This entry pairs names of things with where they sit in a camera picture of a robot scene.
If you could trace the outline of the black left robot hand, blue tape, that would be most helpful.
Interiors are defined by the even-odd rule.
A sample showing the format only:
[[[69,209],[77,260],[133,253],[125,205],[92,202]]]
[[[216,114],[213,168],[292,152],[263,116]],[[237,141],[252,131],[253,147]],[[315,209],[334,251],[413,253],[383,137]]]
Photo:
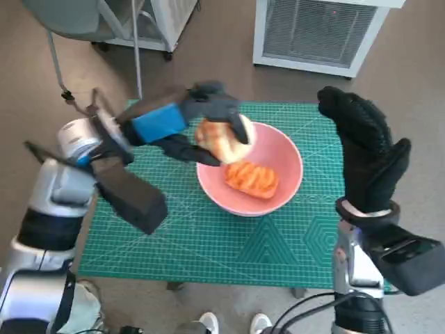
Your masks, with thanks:
[[[242,160],[256,141],[239,106],[222,83],[203,81],[139,100],[117,123],[132,146],[153,145],[176,160],[219,166]]]

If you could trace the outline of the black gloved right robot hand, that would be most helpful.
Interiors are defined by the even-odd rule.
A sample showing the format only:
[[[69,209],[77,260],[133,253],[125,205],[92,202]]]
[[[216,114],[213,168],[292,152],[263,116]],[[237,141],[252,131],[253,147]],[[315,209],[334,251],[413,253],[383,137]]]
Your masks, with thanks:
[[[411,141],[395,143],[386,116],[370,100],[332,86],[318,91],[317,98],[319,112],[335,123],[343,147],[345,199],[364,214],[388,210],[409,166]]]

